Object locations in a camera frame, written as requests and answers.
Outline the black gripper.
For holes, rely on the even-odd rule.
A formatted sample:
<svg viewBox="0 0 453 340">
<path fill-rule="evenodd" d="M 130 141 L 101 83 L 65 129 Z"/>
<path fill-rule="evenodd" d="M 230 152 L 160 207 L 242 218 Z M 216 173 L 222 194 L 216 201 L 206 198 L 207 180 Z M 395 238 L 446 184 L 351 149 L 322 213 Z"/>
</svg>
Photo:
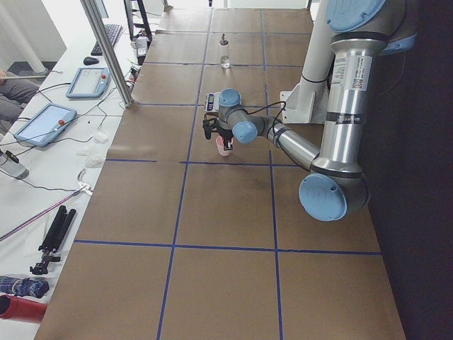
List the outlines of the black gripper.
<svg viewBox="0 0 453 340">
<path fill-rule="evenodd" d="M 220 125 L 217 126 L 217 133 L 222 139 L 222 142 L 224 142 L 224 149 L 225 150 L 232 150 L 233 149 L 233 143 L 234 143 L 234 135 L 231 130 L 226 130 L 222 128 Z"/>
</svg>

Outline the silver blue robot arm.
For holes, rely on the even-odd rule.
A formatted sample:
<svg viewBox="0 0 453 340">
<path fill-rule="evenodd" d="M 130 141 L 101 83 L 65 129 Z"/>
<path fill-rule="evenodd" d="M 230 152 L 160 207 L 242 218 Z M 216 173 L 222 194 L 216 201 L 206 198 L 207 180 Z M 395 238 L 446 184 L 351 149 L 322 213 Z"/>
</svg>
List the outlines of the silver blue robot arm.
<svg viewBox="0 0 453 340">
<path fill-rule="evenodd" d="M 308 171 L 299 186 L 313 218 L 334 221 L 369 201 L 357 162 L 367 120 L 373 61 L 405 52 L 417 36 L 419 1 L 322 1 L 299 83 L 281 93 L 281 117 L 256 117 L 234 89 L 209 93 L 206 135 L 218 132 L 225 149 L 264 137 Z"/>
</svg>

